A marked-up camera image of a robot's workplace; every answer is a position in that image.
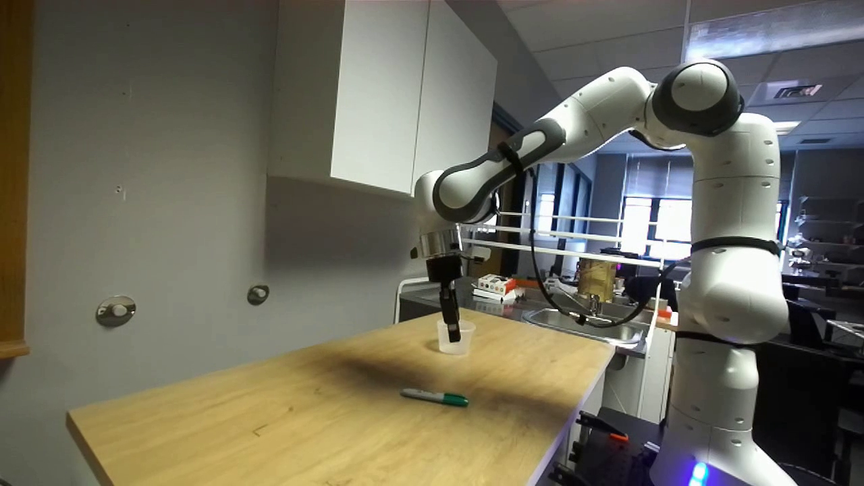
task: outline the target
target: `black strap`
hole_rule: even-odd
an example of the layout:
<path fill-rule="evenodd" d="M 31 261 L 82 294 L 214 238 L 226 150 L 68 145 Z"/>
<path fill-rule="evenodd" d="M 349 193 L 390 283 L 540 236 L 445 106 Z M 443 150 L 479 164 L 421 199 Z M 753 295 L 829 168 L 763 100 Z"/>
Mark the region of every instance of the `black strap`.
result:
<path fill-rule="evenodd" d="M 500 144 L 495 146 L 501 155 L 507 159 L 507 162 L 513 164 L 513 167 L 516 169 L 517 174 L 521 174 L 524 171 L 524 167 L 522 166 L 522 160 L 519 158 L 519 154 L 516 153 L 514 149 L 507 144 L 507 142 L 501 142 Z"/>
<path fill-rule="evenodd" d="M 775 256 L 780 256 L 780 245 L 777 241 L 761 240 L 759 238 L 750 238 L 747 236 L 721 236 L 720 238 L 708 238 L 690 245 L 690 253 L 696 253 L 705 248 L 714 248 L 717 246 L 749 246 L 751 248 L 760 248 L 766 250 Z"/>
<path fill-rule="evenodd" d="M 755 346 L 750 345 L 750 344 L 737 344 L 737 343 L 729 342 L 729 341 L 726 341 L 725 339 L 721 339 L 719 337 L 712 336 L 710 334 L 704 334 L 701 332 L 679 330 L 677 333 L 675 333 L 675 338 L 676 339 L 692 339 L 695 341 L 705 341 L 705 342 L 718 342 L 719 344 L 727 344 L 729 346 L 732 346 L 733 348 L 738 348 L 738 349 L 753 349 L 753 348 L 755 348 Z"/>

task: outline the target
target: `white cabinet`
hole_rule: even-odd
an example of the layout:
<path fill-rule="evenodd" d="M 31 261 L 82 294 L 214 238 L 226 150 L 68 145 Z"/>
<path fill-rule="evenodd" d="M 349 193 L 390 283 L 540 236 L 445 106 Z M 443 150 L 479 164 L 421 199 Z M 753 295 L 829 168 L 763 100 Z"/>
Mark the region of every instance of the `white cabinet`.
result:
<path fill-rule="evenodd" d="M 414 183 L 488 150 L 498 63 L 446 2 L 429 10 Z"/>
<path fill-rule="evenodd" d="M 410 194 L 486 151 L 497 63 L 446 3 L 282 0 L 278 32 L 269 175 Z"/>

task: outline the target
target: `air vent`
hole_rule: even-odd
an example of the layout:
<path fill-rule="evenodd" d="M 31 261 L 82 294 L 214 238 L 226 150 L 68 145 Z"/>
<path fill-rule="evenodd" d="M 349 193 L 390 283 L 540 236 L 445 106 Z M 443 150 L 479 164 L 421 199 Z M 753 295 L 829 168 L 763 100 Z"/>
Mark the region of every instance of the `air vent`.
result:
<path fill-rule="evenodd" d="M 834 140 L 834 139 L 833 138 L 804 138 L 798 143 L 801 145 L 827 144 L 831 140 Z"/>
<path fill-rule="evenodd" d="M 774 95 L 775 99 L 784 98 L 809 98 L 816 94 L 822 85 L 802 85 L 802 86 L 787 86 L 777 90 Z"/>

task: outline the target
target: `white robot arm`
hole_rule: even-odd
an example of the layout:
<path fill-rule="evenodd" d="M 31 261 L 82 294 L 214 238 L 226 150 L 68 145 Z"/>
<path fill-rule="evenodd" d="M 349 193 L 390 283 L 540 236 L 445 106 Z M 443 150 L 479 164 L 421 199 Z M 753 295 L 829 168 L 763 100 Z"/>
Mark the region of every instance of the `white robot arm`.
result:
<path fill-rule="evenodd" d="M 442 313 L 459 339 L 453 281 L 461 275 L 454 223 L 487 219 L 493 194 L 519 172 L 573 162 L 630 131 L 654 148 L 686 145 L 694 160 L 691 272 L 679 296 L 676 375 L 668 426 L 651 469 L 655 486 L 792 486 L 753 442 L 759 375 L 749 345 L 784 326 L 775 239 L 779 147 L 771 120 L 741 113 L 732 74 L 693 61 L 655 85 L 620 67 L 588 83 L 482 157 L 416 185 L 420 256 L 442 285 Z"/>

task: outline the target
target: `ceiling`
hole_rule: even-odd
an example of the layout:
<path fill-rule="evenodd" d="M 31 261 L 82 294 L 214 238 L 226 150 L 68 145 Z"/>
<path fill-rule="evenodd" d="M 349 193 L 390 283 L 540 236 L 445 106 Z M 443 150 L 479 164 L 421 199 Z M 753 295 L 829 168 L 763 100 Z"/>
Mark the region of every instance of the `ceiling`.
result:
<path fill-rule="evenodd" d="M 803 3 L 796 0 L 498 0 L 558 93 L 569 96 L 600 74 L 635 67 L 660 81 L 683 58 L 688 26 Z M 864 146 L 864 41 L 721 60 L 746 111 L 802 123 L 780 137 L 785 150 Z M 816 96 L 774 99 L 787 85 L 821 84 Z M 805 144 L 805 138 L 830 138 Z M 652 151 L 621 135 L 600 151 Z"/>

